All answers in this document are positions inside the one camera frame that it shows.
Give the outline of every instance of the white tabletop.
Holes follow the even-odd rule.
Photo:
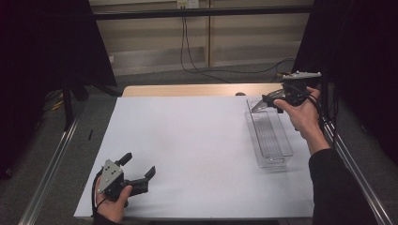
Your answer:
[[[311,217],[306,142],[281,114],[294,156],[285,172],[259,168],[244,116],[247,98],[119,98],[87,184],[106,159],[131,152],[126,179],[143,178],[152,166],[157,173],[148,193],[129,199],[127,219]],[[87,185],[75,217],[91,216],[90,191]]]

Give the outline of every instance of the hand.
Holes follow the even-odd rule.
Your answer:
[[[320,95],[318,90],[311,87],[307,87],[307,91],[309,91],[310,95],[314,98],[318,98]],[[309,99],[306,99],[297,107],[281,99],[274,100],[274,104],[289,114],[293,127],[295,127],[295,129],[300,132],[301,137],[307,141],[311,155],[319,150],[329,148],[329,144],[319,128],[319,116],[316,107]]]
[[[96,190],[99,189],[100,179],[101,177],[99,177],[99,179],[97,180]],[[98,206],[97,212],[115,223],[121,223],[123,220],[124,206],[130,196],[131,190],[132,186],[124,187],[123,190],[120,192],[119,199],[116,202],[105,200],[107,197],[103,192],[101,194],[97,193],[96,203],[97,205],[101,203]]]

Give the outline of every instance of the table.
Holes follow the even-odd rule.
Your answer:
[[[285,172],[260,169],[243,118],[247,98],[280,88],[278,83],[127,87],[87,184],[107,158],[132,152],[125,178],[142,178],[153,165],[157,174],[148,193],[130,198],[126,219],[309,218],[314,203],[306,142],[281,115],[294,156]],[[231,97],[236,92],[251,97]],[[91,216],[90,189],[85,187],[77,218]]]

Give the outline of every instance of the wire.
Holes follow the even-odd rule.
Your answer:
[[[181,46],[181,52],[180,52],[180,63],[181,63],[181,66],[183,67],[183,69],[185,71],[189,72],[189,73],[200,73],[202,75],[205,75],[205,76],[208,76],[208,77],[212,77],[212,78],[221,80],[221,81],[226,82],[226,83],[229,83],[229,82],[224,80],[224,79],[212,76],[212,75],[204,74],[204,72],[231,72],[231,73],[240,73],[240,74],[257,74],[257,73],[263,73],[263,72],[270,71],[270,70],[272,70],[274,68],[276,68],[276,70],[277,70],[276,72],[278,72],[278,65],[280,65],[281,63],[284,63],[284,62],[295,61],[296,60],[295,58],[285,58],[284,60],[278,62],[277,64],[275,64],[272,67],[268,67],[266,69],[262,69],[262,70],[258,70],[258,71],[237,71],[237,70],[230,70],[230,69],[204,69],[204,70],[199,70],[195,66],[195,64],[193,63],[193,60],[192,60],[192,57],[191,57],[190,42],[189,42],[189,39],[188,39],[188,25],[187,25],[187,19],[185,17],[182,18],[182,37],[183,38],[182,38],[182,46]],[[183,52],[183,49],[184,49],[185,40],[187,41],[187,50],[188,50],[188,54],[189,54],[189,57],[190,57],[190,60],[191,60],[191,64],[195,68],[196,71],[189,71],[183,65],[182,52]],[[276,74],[275,77],[271,80],[271,83],[273,83],[276,80],[277,77],[278,77],[278,74]]]

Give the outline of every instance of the gray carpet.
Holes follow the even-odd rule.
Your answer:
[[[289,71],[293,62],[280,64],[278,71]],[[271,65],[223,67],[218,69],[258,71]],[[128,85],[222,83],[206,75],[218,76],[230,83],[268,83],[275,69],[266,73],[238,74],[233,72],[188,73],[168,71],[116,77],[119,91]],[[115,106],[115,97],[104,95],[96,88],[87,87],[90,99],[85,103],[83,116],[74,132],[56,177],[51,183],[36,224],[89,224],[73,217],[77,203],[86,185],[95,157]],[[338,131],[360,169],[386,206],[389,215],[398,221],[398,167],[382,152],[375,138],[364,133],[361,123],[343,101],[338,117]],[[18,224],[31,196],[44,174],[62,133],[65,117],[63,109],[46,112],[23,156],[13,168],[10,180],[0,181],[0,224]],[[286,224],[311,224],[310,219],[294,219]],[[154,222],[154,224],[174,224]],[[272,224],[271,221],[221,221],[203,224]]]

